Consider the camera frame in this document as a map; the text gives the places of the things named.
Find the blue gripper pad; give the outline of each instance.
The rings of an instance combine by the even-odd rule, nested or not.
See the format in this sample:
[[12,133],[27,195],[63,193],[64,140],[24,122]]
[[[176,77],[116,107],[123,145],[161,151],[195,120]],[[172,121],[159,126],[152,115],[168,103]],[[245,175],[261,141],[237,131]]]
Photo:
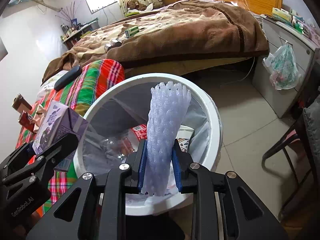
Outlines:
[[148,154],[147,143],[148,143],[148,141],[146,140],[144,142],[142,155],[141,155],[140,166],[139,166],[139,172],[138,172],[138,189],[139,189],[139,192],[141,192],[141,189],[143,187],[144,173],[146,171],[147,154]]
[[172,148],[172,166],[173,166],[173,173],[174,173],[174,179],[176,181],[176,186],[178,188],[178,191],[181,192],[182,190],[181,168],[180,168],[176,150],[174,148]]

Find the plastic bag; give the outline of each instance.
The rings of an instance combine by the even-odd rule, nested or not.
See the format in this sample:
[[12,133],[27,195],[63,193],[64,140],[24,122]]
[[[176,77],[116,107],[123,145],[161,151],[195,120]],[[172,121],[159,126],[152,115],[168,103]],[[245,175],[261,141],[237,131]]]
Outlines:
[[263,59],[263,65],[270,73],[270,81],[276,90],[294,88],[299,81],[300,73],[292,46],[286,42],[272,55]]

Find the brown blanket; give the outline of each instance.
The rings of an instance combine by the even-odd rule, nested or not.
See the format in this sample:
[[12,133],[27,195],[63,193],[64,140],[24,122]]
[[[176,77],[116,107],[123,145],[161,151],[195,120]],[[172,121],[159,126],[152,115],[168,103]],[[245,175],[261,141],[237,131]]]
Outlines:
[[[124,31],[135,25],[140,32],[127,39]],[[122,45],[105,52],[112,39]],[[125,18],[85,36],[49,63],[43,82],[62,68],[104,58],[132,68],[172,60],[253,57],[267,51],[268,42],[250,12],[224,3],[190,0]]]

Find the trash can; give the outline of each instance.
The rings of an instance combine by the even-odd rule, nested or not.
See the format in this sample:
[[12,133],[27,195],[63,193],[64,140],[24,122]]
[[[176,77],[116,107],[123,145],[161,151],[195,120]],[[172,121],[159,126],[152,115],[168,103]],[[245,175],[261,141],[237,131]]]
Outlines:
[[[186,85],[191,91],[191,102],[182,121],[194,129],[189,141],[188,152],[194,162],[215,170],[220,159],[222,125],[220,116],[211,97],[191,81],[166,73],[150,73],[135,76],[120,82],[101,95],[89,108],[84,118],[89,122],[85,135],[79,142],[74,156],[78,178],[85,172],[99,175],[103,172],[91,136],[109,138],[126,129],[147,124],[150,110],[151,87],[160,82],[173,81]],[[167,193],[163,197],[126,195],[126,215],[143,216],[159,214],[172,208],[192,203],[191,194],[180,194],[175,186],[173,172],[170,172]]]

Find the bed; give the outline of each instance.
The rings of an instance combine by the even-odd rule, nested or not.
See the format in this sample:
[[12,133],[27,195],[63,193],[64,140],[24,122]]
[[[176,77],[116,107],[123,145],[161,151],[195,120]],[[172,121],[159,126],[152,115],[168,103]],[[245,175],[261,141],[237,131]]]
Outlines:
[[[243,5],[241,0],[224,1]],[[258,14],[282,3],[282,0],[267,0],[259,6],[257,0],[246,1],[251,11]],[[77,64],[85,66],[103,58],[122,64],[126,76],[131,77],[150,72],[183,75],[266,54],[268,43],[258,22],[241,6],[214,0],[182,0],[127,17],[85,36],[50,62],[43,82],[62,69],[69,70]],[[134,25],[139,26],[140,32],[125,38],[124,31]],[[113,39],[122,45],[106,52],[105,45]]]

